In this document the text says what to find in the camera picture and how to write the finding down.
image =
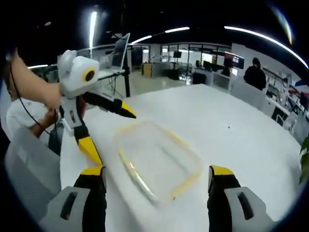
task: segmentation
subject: white table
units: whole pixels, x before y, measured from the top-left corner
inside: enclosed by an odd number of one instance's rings
[[[266,97],[267,101],[274,104],[277,108],[281,109],[287,116],[290,115],[290,111],[286,108],[284,108],[282,105],[280,105],[278,102],[273,100],[272,98]]]
[[[84,118],[108,167],[106,231],[208,231],[211,164],[230,168],[242,186],[249,187],[265,202],[273,220],[279,220],[289,209],[298,191],[295,173],[300,172],[300,145],[259,110],[205,85],[146,93],[128,98],[126,103],[138,119],[98,108],[86,112]],[[173,210],[160,214],[131,182],[112,142],[117,128],[145,119],[174,131],[205,162],[204,172],[192,190],[172,202]],[[79,173],[90,165],[74,138],[64,133],[62,188],[72,186]]]

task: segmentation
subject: laptop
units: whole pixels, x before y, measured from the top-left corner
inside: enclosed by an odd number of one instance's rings
[[[104,69],[102,71],[99,71],[98,73],[98,79],[102,80],[105,78],[108,78],[115,74],[121,74],[124,73],[125,70],[123,70],[125,55],[126,55],[126,48],[127,44],[130,38],[130,33],[119,39],[115,43],[115,48],[112,53],[112,67],[109,69]]]

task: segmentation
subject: white robot head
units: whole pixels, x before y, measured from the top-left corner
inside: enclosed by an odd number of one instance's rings
[[[60,90],[68,98],[89,91],[98,81],[99,62],[76,54],[67,50],[58,62]]]

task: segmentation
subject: hand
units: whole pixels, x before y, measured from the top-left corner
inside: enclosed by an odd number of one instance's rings
[[[58,115],[55,113],[55,110],[52,108],[49,108],[48,112],[45,114],[42,120],[42,125],[45,128],[48,128],[51,125],[55,124],[57,122],[57,119],[58,119]]]
[[[61,104],[62,94],[59,89],[59,83],[47,84],[46,90],[44,91],[44,103],[47,107],[52,109],[58,109]]]

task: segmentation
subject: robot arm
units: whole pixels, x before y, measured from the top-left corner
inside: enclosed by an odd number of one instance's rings
[[[71,136],[74,135],[79,149],[95,163],[102,165],[103,162],[83,121],[79,96],[82,95],[86,103],[96,105],[100,109],[125,117],[136,116],[122,100],[115,99],[100,87],[99,62],[76,55],[76,51],[67,50],[57,64],[60,91],[64,95],[61,99],[60,114],[66,130]]]

